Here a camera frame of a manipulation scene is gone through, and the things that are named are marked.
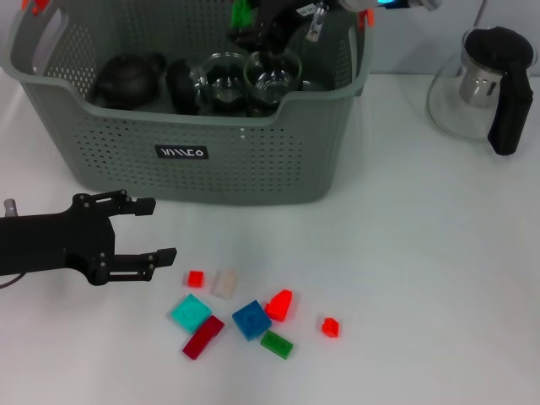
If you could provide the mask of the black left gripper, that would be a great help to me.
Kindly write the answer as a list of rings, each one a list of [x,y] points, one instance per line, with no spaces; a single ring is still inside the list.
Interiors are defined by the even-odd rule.
[[[114,255],[110,216],[152,215],[156,200],[131,198],[126,190],[77,194],[61,213],[1,219],[1,274],[38,273],[69,268],[88,282],[149,282],[154,271],[170,267],[176,248],[138,255]]]

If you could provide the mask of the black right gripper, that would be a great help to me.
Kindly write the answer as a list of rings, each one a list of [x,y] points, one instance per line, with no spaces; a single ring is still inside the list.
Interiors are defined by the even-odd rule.
[[[251,0],[252,25],[229,28],[227,38],[248,51],[283,53],[295,31],[304,23],[309,27],[305,38],[318,41],[330,11],[338,9],[337,1],[262,1]]]

